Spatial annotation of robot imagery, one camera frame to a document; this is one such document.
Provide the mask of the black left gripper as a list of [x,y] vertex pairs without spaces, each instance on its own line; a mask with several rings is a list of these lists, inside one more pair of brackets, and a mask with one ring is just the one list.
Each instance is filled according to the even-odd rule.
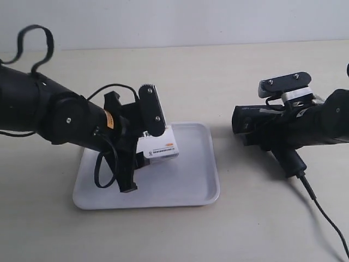
[[117,158],[113,152],[105,154],[114,180],[121,193],[129,193],[137,190],[134,182],[134,170],[150,165],[149,158],[142,152],[136,154],[136,147],[141,133],[144,131],[144,122],[141,116],[140,99],[122,104],[117,92],[109,92],[104,95],[104,110],[111,114],[113,128],[108,136],[116,148]]

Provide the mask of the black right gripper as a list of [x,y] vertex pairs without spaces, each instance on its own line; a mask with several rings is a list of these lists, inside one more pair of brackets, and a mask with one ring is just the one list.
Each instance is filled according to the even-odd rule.
[[242,107],[242,141],[264,151],[281,146],[298,149],[322,141],[320,106],[272,110],[266,106]]

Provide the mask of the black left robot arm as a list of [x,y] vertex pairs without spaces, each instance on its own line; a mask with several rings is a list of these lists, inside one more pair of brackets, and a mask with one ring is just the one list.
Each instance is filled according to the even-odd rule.
[[146,130],[138,96],[121,104],[112,91],[100,107],[40,73],[1,66],[1,130],[33,132],[53,145],[98,151],[95,185],[107,188],[117,182],[122,193],[137,190],[136,146]]

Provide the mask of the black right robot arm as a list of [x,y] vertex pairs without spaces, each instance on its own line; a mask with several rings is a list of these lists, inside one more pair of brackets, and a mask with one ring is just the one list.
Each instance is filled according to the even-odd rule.
[[322,100],[310,88],[311,76],[295,72],[260,81],[263,105],[237,106],[232,129],[246,146],[265,151],[348,142],[348,90]]

